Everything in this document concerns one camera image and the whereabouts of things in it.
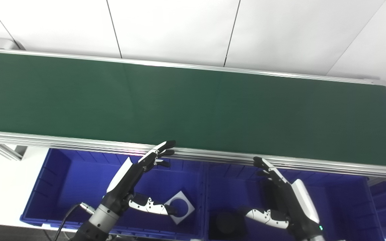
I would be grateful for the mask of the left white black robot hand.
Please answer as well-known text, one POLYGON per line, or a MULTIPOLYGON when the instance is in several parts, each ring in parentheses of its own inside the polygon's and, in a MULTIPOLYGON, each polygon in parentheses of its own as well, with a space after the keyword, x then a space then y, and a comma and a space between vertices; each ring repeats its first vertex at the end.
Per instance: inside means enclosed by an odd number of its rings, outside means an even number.
POLYGON ((172 148, 175 146, 175 140, 162 142, 149 150, 137 163, 132 164, 127 171, 121 174, 117 173, 101 204, 117 215, 122 215, 129 207, 134 188, 143 174, 157 165, 156 160, 158 158, 174 154, 175 151, 172 148))

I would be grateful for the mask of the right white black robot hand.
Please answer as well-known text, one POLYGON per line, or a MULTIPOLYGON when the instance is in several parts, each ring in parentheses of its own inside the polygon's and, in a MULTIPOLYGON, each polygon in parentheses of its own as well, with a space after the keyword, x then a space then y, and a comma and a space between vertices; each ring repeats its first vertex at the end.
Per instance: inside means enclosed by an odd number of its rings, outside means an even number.
POLYGON ((285 229, 296 241, 324 241, 317 209, 303 181, 297 179, 289 182, 273 164, 262 157, 253 157, 253 165, 261 168, 259 175, 264 175, 276 186, 279 202, 286 211, 241 207, 240 213, 265 225, 285 229))

